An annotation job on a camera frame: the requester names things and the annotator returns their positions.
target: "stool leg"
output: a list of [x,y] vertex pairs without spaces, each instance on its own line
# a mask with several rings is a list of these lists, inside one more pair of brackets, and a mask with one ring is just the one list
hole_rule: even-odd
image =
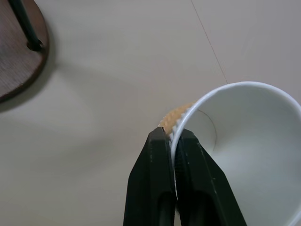
[[23,3],[21,2],[21,0],[8,0],[8,2],[28,40],[29,49],[33,51],[40,51],[42,49],[40,45],[41,42],[37,38],[37,35],[33,30],[33,27],[24,9]]

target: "floor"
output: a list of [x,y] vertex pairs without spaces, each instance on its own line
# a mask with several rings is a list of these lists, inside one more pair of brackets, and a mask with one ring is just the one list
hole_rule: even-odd
[[127,178],[173,108],[237,81],[301,103],[296,0],[36,0],[51,36],[0,104],[0,222],[122,225]]

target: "white paper cup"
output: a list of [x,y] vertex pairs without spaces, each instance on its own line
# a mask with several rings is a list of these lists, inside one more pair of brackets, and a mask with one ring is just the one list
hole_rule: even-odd
[[191,130],[226,174],[248,226],[295,226],[301,218],[301,107],[259,82],[219,87],[171,132],[171,153]]

